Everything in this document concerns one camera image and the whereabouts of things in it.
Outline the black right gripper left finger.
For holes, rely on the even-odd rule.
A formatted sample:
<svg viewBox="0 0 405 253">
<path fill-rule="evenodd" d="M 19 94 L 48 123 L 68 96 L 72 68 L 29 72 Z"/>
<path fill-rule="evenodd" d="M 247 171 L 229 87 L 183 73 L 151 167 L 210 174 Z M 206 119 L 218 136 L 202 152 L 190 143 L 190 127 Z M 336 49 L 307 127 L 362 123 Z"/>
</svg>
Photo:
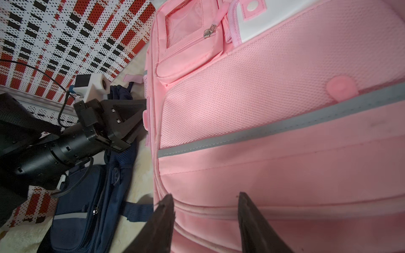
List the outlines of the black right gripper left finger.
<svg viewBox="0 0 405 253">
<path fill-rule="evenodd" d="M 171 194 L 158 202 L 157 208 L 125 253 L 169 253 L 175 223 L 174 200 Z"/>
</svg>

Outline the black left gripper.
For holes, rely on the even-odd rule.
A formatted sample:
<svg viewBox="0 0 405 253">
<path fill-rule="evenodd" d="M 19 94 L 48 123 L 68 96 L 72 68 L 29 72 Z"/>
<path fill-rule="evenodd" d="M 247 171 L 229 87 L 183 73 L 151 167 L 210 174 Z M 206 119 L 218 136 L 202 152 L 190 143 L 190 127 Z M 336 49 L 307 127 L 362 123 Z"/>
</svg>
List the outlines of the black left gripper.
<svg viewBox="0 0 405 253">
<path fill-rule="evenodd" d="M 102 100 L 74 104 L 84 146 L 91 149 L 127 150 L 143 129 L 143 112 L 147 101 Z"/>
</svg>

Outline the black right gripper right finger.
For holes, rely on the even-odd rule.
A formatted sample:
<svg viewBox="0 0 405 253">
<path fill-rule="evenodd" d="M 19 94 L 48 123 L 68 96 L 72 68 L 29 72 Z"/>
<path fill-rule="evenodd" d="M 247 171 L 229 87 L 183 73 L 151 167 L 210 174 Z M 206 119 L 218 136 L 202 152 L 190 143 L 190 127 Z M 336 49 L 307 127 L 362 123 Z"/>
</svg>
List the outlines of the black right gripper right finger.
<svg viewBox="0 0 405 253">
<path fill-rule="evenodd" d="M 239 193 L 238 223 L 244 253 L 291 253 L 247 193 Z"/>
</svg>

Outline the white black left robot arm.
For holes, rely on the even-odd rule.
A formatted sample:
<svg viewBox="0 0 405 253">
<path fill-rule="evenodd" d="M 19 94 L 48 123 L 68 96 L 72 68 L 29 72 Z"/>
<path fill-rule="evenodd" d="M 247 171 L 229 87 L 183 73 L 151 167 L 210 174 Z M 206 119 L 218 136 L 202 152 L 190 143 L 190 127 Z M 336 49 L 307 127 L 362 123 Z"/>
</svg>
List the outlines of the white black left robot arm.
<svg viewBox="0 0 405 253">
<path fill-rule="evenodd" d="M 10 94 L 1 95 L 1 224 L 26 201 L 30 186 L 54 190 L 69 169 L 135 141 L 146 100 L 91 100 L 74 109 L 78 123 L 62 129 L 37 119 Z"/>
</svg>

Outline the pink school backpack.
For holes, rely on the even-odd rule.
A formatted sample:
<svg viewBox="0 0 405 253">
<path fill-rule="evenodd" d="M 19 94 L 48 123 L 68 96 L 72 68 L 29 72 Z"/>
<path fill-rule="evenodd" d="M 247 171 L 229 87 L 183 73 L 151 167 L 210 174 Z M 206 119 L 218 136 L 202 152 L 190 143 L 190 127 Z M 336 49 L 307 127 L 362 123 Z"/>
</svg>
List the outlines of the pink school backpack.
<svg viewBox="0 0 405 253">
<path fill-rule="evenodd" d="M 404 1 L 166 1 L 145 71 L 171 253 L 241 253 L 241 192 L 294 253 L 404 252 Z"/>
</svg>

